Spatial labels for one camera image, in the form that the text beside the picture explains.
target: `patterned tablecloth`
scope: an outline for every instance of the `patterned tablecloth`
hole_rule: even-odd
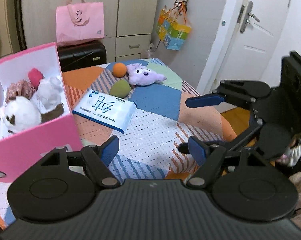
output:
[[[74,119],[83,145],[101,145],[117,135],[120,150],[109,165],[110,171],[123,182],[132,179],[186,178],[197,166],[192,156],[177,149],[195,135],[203,141],[236,137],[229,123],[213,107],[187,108],[185,101],[199,95],[191,85],[158,59],[131,60],[124,64],[142,63],[167,80],[163,84],[134,87],[127,96],[137,105],[124,134],[78,115]],[[114,63],[63,73],[65,91],[73,107],[89,88],[108,93],[119,80],[112,75]],[[14,221],[6,191],[9,184],[0,183],[0,225]]]

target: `pink tote bag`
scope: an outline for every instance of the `pink tote bag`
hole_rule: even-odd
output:
[[[72,0],[66,0],[66,6],[57,7],[57,46],[82,44],[105,36],[103,3],[81,2],[72,4]]]

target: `black suitcase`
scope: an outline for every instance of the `black suitcase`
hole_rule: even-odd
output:
[[[57,49],[62,72],[106,63],[106,50],[100,41]]]

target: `green egg-shaped toy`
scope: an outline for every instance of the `green egg-shaped toy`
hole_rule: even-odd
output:
[[[125,98],[131,90],[129,83],[125,79],[118,80],[110,89],[109,94],[118,98]]]

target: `wet wipes package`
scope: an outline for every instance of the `wet wipes package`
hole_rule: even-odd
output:
[[[89,90],[73,109],[73,114],[124,133],[135,109],[136,105],[130,101]]]

